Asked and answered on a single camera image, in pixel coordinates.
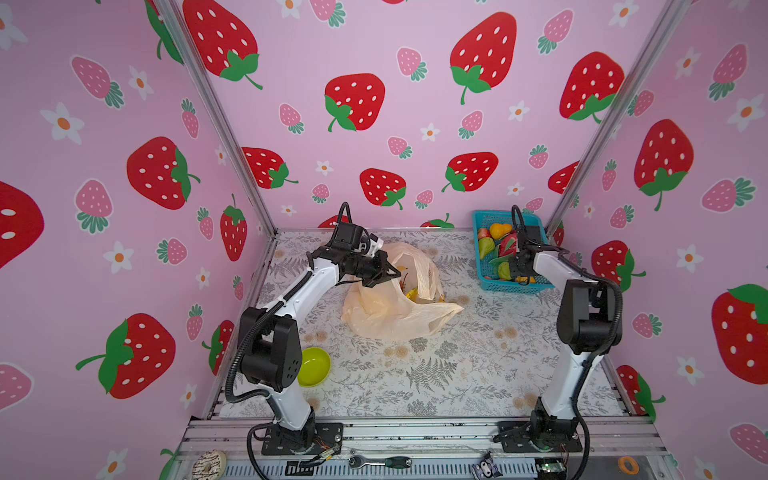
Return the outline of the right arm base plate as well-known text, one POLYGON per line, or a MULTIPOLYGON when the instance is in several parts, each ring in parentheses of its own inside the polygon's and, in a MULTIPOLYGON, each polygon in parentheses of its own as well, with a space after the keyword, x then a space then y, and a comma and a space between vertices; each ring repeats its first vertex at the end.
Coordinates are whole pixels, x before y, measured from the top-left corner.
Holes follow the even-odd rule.
POLYGON ((580 453, 583 447, 578 435, 543 432, 534 434, 529 421, 501 421, 492 441, 505 453, 580 453))

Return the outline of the translucent beige plastic bag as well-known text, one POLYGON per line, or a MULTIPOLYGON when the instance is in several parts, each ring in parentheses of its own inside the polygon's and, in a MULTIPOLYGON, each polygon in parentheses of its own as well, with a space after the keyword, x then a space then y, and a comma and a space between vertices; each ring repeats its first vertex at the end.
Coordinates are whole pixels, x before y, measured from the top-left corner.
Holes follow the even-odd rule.
POLYGON ((387 341, 428 337, 463 311, 446 300, 437 265, 425 252, 407 243, 384 250, 401 278, 371 288, 350 287, 341 319, 354 334, 387 341), (418 297, 409 300, 406 294, 414 288, 418 297))

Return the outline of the green fake pear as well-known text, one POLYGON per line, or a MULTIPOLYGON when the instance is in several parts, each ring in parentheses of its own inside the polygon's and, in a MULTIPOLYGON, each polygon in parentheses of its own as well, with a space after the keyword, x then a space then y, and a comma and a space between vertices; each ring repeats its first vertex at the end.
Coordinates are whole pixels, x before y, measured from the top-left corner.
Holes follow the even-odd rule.
POLYGON ((496 248, 495 240, 492 237, 483 237, 478 240, 478 255, 484 259, 496 248))

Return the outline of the aluminium frame rail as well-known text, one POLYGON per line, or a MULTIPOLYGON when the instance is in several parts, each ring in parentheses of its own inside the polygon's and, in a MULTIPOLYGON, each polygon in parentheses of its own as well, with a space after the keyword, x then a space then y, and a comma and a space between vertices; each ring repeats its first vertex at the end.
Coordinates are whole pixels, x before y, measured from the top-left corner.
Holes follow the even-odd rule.
POLYGON ((301 457, 261 454, 254 442, 255 462, 247 454, 246 434, 253 419, 194 421, 168 470, 171 479, 190 479, 195 461, 211 450, 226 454, 224 479, 469 479, 471 466, 488 451, 503 479, 569 479, 581 460, 588 461, 585 479, 679 479, 676 461, 656 428, 641 417, 590 417, 590 439, 580 453, 505 453, 492 438, 498 418, 341 418, 341 450, 314 468, 301 467, 301 457), (354 455, 369 458, 407 456, 410 469, 382 466, 351 469, 354 455))

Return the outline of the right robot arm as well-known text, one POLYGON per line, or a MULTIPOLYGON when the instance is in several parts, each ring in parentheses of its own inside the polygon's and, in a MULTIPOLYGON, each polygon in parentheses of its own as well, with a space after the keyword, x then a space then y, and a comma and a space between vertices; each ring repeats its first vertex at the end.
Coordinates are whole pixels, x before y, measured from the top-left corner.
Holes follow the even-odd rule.
POLYGON ((571 262, 563 249, 535 240, 525 226, 515 230, 518 252, 514 265, 526 276, 546 278, 562 294, 556 331, 563 349, 550 385, 537 399, 530 419, 501 428, 494 440, 546 451, 575 438, 578 428, 588 430, 579 398, 604 354, 620 341, 623 297, 617 283, 571 262))

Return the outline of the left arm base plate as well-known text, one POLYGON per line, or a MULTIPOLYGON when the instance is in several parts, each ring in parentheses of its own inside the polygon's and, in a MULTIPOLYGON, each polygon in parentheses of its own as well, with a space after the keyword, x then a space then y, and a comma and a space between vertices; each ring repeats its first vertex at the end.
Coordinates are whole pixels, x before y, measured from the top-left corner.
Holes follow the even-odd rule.
POLYGON ((308 424, 301 431, 272 425, 265 434, 261 454, 264 456, 314 456, 327 450, 337 451, 343 441, 343 430, 343 423, 331 422, 308 424))

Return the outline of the teal plastic basket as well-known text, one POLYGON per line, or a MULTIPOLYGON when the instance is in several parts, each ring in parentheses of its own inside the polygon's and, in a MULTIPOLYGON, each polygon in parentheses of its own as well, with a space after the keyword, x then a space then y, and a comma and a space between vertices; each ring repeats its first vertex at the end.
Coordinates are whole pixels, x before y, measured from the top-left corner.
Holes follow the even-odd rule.
POLYGON ((486 291, 535 295, 553 285, 542 276, 524 275, 516 255, 520 252, 510 211, 476 210, 472 214, 477 234, 474 241, 480 287, 486 291))

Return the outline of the white sprinkled donut toy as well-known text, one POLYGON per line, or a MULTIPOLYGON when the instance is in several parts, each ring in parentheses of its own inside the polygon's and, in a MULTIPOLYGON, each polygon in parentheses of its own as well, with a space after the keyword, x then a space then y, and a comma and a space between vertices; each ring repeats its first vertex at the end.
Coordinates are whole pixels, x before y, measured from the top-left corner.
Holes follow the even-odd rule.
POLYGON ((192 480, 221 480, 227 467, 226 454, 219 450, 211 450, 201 455, 193 464, 192 480))

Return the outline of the lime green bowl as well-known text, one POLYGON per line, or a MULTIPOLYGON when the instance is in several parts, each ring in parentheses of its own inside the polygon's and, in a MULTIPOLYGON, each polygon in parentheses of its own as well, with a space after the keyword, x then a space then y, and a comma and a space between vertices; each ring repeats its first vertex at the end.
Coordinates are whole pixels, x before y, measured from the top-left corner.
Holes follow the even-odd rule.
POLYGON ((312 388, 323 383, 330 374, 332 361, 330 355, 318 347, 302 351, 302 364, 298 374, 301 387, 312 388))

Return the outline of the small black clip gadget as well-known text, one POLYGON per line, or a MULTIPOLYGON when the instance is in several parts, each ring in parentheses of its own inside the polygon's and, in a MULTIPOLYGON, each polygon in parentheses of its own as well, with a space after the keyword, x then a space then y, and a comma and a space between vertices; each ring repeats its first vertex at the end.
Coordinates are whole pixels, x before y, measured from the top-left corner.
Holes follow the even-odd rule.
POLYGON ((502 476, 490 451, 486 452, 477 463, 471 466, 471 473, 475 480, 496 479, 502 476))

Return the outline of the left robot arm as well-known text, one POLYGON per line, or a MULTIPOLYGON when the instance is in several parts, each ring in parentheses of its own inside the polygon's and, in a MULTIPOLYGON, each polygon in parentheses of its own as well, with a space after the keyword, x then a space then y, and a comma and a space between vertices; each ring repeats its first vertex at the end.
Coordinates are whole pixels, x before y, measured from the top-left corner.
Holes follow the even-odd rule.
POLYGON ((379 237, 341 221, 327 243, 307 254, 307 267, 286 291, 262 308, 247 308, 240 318, 238 348, 224 383, 226 401, 265 398, 276 420, 273 431, 296 452, 308 450, 315 436, 314 411, 297 384, 303 359, 299 326, 347 275, 371 288, 401 272, 379 237))

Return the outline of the orange yellow fake mango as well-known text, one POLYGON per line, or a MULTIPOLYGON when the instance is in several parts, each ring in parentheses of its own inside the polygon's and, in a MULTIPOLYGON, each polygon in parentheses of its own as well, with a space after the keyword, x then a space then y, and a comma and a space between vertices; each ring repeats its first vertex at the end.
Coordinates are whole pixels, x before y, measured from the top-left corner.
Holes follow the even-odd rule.
POLYGON ((494 240, 501 240, 513 231, 513 227, 511 224, 494 223, 488 230, 494 240))

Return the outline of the pink fake dragon fruit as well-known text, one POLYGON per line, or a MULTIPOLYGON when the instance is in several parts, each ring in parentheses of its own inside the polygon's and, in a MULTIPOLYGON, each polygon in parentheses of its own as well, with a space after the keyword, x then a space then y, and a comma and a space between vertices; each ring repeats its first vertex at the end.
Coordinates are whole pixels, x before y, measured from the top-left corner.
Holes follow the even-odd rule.
POLYGON ((496 250, 498 258, 505 258, 516 255, 519 251, 518 233, 511 232, 502 238, 499 241, 496 250))

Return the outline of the green fake lime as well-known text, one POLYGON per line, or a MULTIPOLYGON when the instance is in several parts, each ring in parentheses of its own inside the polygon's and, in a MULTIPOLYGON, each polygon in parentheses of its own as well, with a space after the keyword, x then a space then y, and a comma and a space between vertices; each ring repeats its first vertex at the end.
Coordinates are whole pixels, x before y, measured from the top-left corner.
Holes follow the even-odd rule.
POLYGON ((512 281, 513 276, 511 273, 511 267, 508 261, 499 263, 497 266, 497 276, 502 281, 512 281))

